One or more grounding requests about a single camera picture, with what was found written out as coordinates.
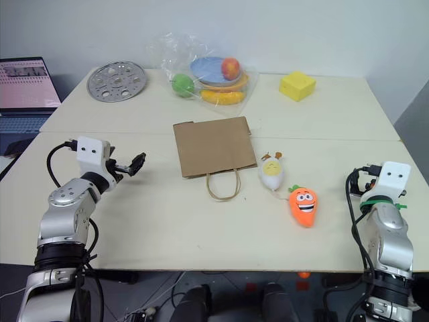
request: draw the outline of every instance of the toy fruit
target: toy fruit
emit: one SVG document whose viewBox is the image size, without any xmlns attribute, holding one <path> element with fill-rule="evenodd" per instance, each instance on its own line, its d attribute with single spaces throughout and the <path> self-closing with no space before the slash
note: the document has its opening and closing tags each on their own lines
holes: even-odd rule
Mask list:
<svg viewBox="0 0 429 322">
<path fill-rule="evenodd" d="M 282 153 L 276 152 L 275 158 L 266 154 L 262 157 L 262 165 L 259 167 L 259 177 L 262 183 L 272 191 L 279 189 L 283 182 L 284 171 L 279 159 Z"/>
<path fill-rule="evenodd" d="M 311 276 L 310 272 L 298 272 L 298 276 L 303 279 L 307 279 Z"/>
<path fill-rule="evenodd" d="M 195 87 L 194 81 L 188 75 L 176 74 L 172 79 L 172 88 L 181 97 L 191 97 Z"/>
<path fill-rule="evenodd" d="M 224 59 L 221 68 L 223 76 L 228 81 L 236 79 L 240 74 L 240 64 L 239 61 L 235 58 Z"/>
<path fill-rule="evenodd" d="M 218 93 L 207 89 L 203 89 L 200 94 L 205 101 L 219 105 L 237 104 L 246 97 L 246 94 L 242 92 Z"/>
<path fill-rule="evenodd" d="M 313 190 L 297 186 L 289 188 L 292 215 L 304 227 L 312 227 L 316 218 L 317 196 Z"/>
</svg>

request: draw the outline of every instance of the orange object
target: orange object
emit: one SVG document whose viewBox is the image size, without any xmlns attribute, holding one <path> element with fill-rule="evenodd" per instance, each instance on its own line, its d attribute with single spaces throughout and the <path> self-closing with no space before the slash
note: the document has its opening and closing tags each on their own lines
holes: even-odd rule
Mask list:
<svg viewBox="0 0 429 322">
<path fill-rule="evenodd" d="M 289 188 L 292 215 L 304 227 L 312 227 L 316 218 L 317 195 L 313 190 L 294 185 Z"/>
<path fill-rule="evenodd" d="M 310 273 L 310 272 L 299 272 L 299 273 L 298 273 L 298 276 L 299 276 L 300 278 L 304 278 L 304 279 L 309 278 L 309 277 L 310 277 L 310 275 L 311 275 L 311 273 Z"/>
<path fill-rule="evenodd" d="M 235 58 L 226 58 L 222 62 L 222 74 L 228 80 L 236 79 L 240 74 L 240 63 Z"/>
<path fill-rule="evenodd" d="M 249 77 L 245 72 L 243 72 L 238 82 L 236 82 L 234 85 L 231 85 L 231 86 L 216 87 L 216 86 L 210 86 L 203 83 L 200 83 L 200 86 L 204 87 L 204 89 L 209 89 L 214 92 L 237 92 L 237 91 L 244 90 L 248 82 L 249 82 Z"/>
</svg>

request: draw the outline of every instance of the green ball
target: green ball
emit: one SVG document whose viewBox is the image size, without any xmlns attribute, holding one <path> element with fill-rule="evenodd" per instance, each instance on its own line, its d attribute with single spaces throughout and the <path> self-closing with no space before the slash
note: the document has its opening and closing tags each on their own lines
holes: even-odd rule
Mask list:
<svg viewBox="0 0 429 322">
<path fill-rule="evenodd" d="M 173 91 L 181 97 L 191 97 L 194 92 L 194 81 L 188 75 L 177 74 L 172 80 Z"/>
</svg>

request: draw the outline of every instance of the plastic bag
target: plastic bag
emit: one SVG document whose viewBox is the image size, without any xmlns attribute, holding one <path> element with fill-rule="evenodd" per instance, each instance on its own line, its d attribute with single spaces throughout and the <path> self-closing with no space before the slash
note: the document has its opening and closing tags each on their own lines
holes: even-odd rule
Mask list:
<svg viewBox="0 0 429 322">
<path fill-rule="evenodd" d="M 193 36 L 168 33 L 152 41 L 147 53 L 174 95 L 199 100 L 226 117 L 240 114 L 257 82 L 254 69 Z"/>
</svg>

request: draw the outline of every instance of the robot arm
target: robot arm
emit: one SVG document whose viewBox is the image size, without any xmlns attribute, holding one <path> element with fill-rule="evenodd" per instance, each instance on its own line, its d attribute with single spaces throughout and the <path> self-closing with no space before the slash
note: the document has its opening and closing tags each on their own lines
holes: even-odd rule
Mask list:
<svg viewBox="0 0 429 322">
<path fill-rule="evenodd" d="M 405 186 L 410 166 L 397 162 L 385 162 L 383 166 L 364 167 L 364 171 L 376 176 L 359 190 L 354 177 L 351 190 L 361 195 L 360 210 L 362 244 L 374 267 L 366 272 L 364 280 L 373 285 L 371 294 L 363 303 L 365 317 L 356 321 L 411 322 L 412 310 L 408 308 L 412 281 L 413 246 L 407 237 L 408 224 L 401 216 L 399 198 L 406 194 Z"/>
<path fill-rule="evenodd" d="M 49 208 L 40 222 L 38 253 L 34 272 L 27 279 L 19 322 L 89 321 L 89 293 L 80 289 L 82 281 L 77 276 L 90 260 L 85 249 L 90 215 L 101 195 L 113 190 L 123 178 L 117 172 L 133 176 L 145 161 L 142 153 L 130 166 L 116 165 L 110 159 L 114 147 L 106 141 L 79 137 L 71 146 L 77 150 L 82 176 L 48 198 Z"/>
</svg>

